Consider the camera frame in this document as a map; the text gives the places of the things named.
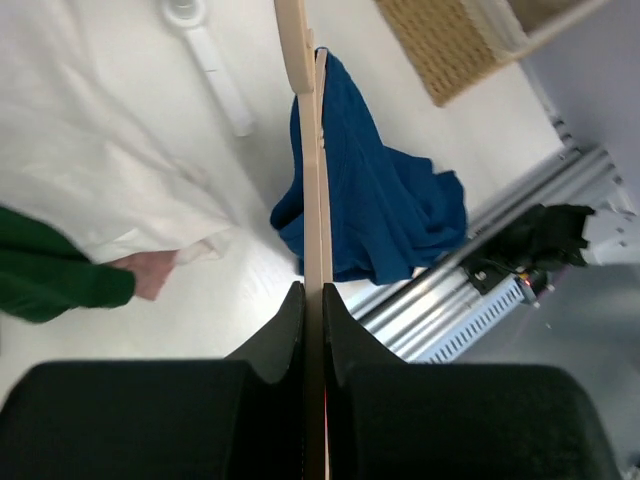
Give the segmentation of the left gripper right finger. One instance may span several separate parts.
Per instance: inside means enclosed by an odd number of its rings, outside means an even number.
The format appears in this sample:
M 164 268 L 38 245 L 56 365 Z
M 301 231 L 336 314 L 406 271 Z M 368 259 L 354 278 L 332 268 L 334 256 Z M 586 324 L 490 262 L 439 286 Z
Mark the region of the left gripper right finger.
M 552 366 L 400 360 L 323 291 L 335 479 L 617 479 L 582 386 Z

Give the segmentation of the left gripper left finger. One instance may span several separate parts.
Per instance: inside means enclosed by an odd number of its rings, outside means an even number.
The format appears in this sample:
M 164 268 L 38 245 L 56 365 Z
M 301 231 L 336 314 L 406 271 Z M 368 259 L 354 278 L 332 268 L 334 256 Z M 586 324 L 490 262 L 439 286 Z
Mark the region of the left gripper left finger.
M 298 479 L 305 293 L 223 359 L 51 361 L 1 410 L 5 479 Z

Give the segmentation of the blue t shirt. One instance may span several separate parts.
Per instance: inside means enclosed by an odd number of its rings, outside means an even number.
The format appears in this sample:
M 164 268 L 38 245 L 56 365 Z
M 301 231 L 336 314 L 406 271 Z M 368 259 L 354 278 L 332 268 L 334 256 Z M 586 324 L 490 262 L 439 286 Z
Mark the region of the blue t shirt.
M 334 281 L 396 283 L 464 243 L 465 193 L 456 174 L 385 145 L 333 54 L 326 60 L 322 126 Z

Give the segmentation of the wooden hanger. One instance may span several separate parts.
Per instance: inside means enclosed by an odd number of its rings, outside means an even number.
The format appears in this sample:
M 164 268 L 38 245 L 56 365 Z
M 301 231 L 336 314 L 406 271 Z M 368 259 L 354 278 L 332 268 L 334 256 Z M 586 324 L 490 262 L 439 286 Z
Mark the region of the wooden hanger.
M 305 479 L 328 479 L 323 288 L 333 280 L 328 171 L 322 111 L 327 52 L 315 50 L 303 1 L 274 3 L 287 76 L 298 100 L 304 193 Z

